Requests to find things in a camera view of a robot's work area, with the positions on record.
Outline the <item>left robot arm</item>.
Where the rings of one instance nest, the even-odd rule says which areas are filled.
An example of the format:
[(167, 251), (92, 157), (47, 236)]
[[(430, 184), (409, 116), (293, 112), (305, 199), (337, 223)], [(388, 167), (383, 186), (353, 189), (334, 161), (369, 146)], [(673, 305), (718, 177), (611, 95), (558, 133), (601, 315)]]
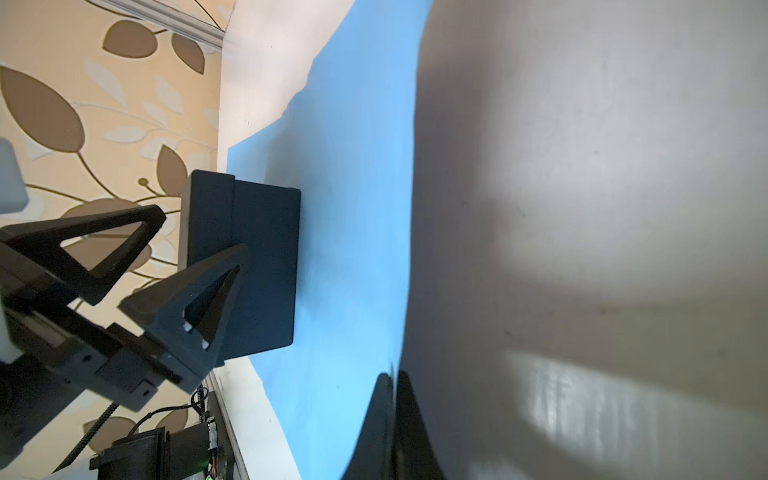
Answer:
[(99, 479), (185, 479), (218, 466), (216, 421), (205, 377), (223, 361), (226, 329), (248, 258), (228, 247), (120, 302), (142, 329), (97, 325), (74, 310), (102, 301), (165, 221), (149, 205), (21, 223), (1, 231), (1, 328), (18, 354), (1, 363), (1, 461), (24, 446), (81, 393), (142, 411), (170, 382), (190, 394), (201, 421), (171, 433), (131, 429), (89, 461)]

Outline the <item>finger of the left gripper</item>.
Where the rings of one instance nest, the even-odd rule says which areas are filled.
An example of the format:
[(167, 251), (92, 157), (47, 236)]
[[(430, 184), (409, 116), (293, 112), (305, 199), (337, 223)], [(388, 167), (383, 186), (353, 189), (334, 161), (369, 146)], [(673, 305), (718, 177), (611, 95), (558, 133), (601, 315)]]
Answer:
[(237, 244), (123, 299), (119, 309), (158, 344), (168, 379), (191, 393), (220, 363), (248, 247)]
[[(156, 205), (113, 212), (21, 223), (1, 229), (1, 242), (37, 264), (88, 303), (99, 303), (163, 226), (166, 215)], [(92, 268), (62, 247), (74, 237), (135, 225), (133, 233)]]

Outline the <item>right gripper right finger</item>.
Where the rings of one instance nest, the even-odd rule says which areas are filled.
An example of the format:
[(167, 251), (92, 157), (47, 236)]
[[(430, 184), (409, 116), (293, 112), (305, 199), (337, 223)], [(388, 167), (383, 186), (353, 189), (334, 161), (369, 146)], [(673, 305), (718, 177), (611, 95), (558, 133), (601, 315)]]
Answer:
[(399, 372), (397, 381), (392, 474), (400, 480), (445, 479), (405, 371)]

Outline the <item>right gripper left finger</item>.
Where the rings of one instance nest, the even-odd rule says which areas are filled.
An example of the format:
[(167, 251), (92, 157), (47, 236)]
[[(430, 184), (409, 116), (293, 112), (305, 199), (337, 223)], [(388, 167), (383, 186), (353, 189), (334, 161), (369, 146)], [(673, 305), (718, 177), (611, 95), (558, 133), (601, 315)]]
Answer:
[(391, 478), (395, 420), (394, 382), (381, 373), (376, 380), (360, 434), (343, 480)]

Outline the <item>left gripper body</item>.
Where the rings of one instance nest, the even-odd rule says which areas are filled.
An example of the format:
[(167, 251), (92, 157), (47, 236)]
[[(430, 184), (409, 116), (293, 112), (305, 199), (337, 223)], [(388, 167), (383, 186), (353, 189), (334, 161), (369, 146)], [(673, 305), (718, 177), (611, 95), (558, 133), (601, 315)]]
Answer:
[(125, 328), (97, 325), (71, 308), (78, 297), (100, 302), (126, 272), (126, 250), (105, 260), (106, 270), (88, 270), (62, 248), (52, 258), (33, 259), (7, 241), (1, 244), (1, 328), (14, 360), (1, 362), (1, 465), (81, 393), (93, 391), (113, 403), (141, 409), (179, 374), (158, 361), (158, 349)]

